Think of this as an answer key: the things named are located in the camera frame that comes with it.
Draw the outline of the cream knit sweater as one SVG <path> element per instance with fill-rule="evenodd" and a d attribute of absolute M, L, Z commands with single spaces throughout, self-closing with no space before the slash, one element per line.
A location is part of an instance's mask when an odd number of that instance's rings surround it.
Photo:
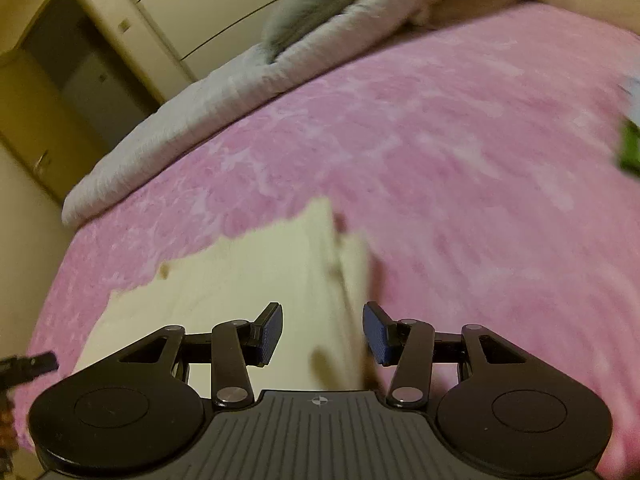
<path fill-rule="evenodd" d="M 114 290 L 75 368 L 167 325 L 208 333 L 222 322 L 253 321 L 277 302 L 282 335 L 270 363 L 250 369 L 254 391 L 359 390 L 375 378 L 362 330 L 371 278 L 366 240 L 340 230 L 329 200 L 314 198 L 292 219 L 219 237 L 163 262 L 148 284 Z"/>

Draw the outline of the pink rose bed blanket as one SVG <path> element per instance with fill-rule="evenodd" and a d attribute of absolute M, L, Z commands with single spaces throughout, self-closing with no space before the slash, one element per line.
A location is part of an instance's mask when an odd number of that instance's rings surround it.
<path fill-rule="evenodd" d="M 639 183 L 615 165 L 632 32 L 523 4 L 400 40 L 256 110 L 70 243 L 32 335 L 76 368 L 114 290 L 329 200 L 369 300 L 482 324 L 602 396 L 600 474 L 639 469 Z"/>

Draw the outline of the green cloth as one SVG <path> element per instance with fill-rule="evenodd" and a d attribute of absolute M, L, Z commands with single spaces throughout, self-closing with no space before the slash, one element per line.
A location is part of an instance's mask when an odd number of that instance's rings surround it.
<path fill-rule="evenodd" d="M 635 177 L 640 177 L 639 128 L 629 119 L 620 130 L 620 148 L 617 152 L 617 166 Z"/>

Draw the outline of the light blue cloth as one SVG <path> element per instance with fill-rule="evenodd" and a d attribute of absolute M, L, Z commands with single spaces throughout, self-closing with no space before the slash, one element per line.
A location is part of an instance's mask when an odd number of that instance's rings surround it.
<path fill-rule="evenodd" d="M 640 127 L 640 79 L 638 75 L 628 76 L 620 84 L 625 93 L 627 104 L 625 117 L 636 127 Z"/>

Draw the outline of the dark doorway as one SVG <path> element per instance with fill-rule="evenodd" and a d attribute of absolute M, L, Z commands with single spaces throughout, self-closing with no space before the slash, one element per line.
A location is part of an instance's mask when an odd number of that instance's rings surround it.
<path fill-rule="evenodd" d="M 46 3 L 23 47 L 104 152 L 160 107 L 78 0 Z"/>

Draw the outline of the white striped folded quilt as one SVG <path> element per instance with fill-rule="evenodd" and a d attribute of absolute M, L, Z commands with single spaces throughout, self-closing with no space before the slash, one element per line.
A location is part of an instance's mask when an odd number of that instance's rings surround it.
<path fill-rule="evenodd" d="M 140 122 L 67 194 L 62 222 L 78 228 L 214 133 L 393 35 L 407 23 L 441 28 L 518 0 L 356 0 L 273 63 L 260 41 L 194 82 Z"/>

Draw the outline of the grey pillow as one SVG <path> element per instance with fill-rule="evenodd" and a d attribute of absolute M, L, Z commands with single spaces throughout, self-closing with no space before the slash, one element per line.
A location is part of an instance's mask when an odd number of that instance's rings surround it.
<path fill-rule="evenodd" d="M 284 0 L 262 29 L 260 47 L 273 63 L 288 47 L 340 14 L 356 0 Z"/>

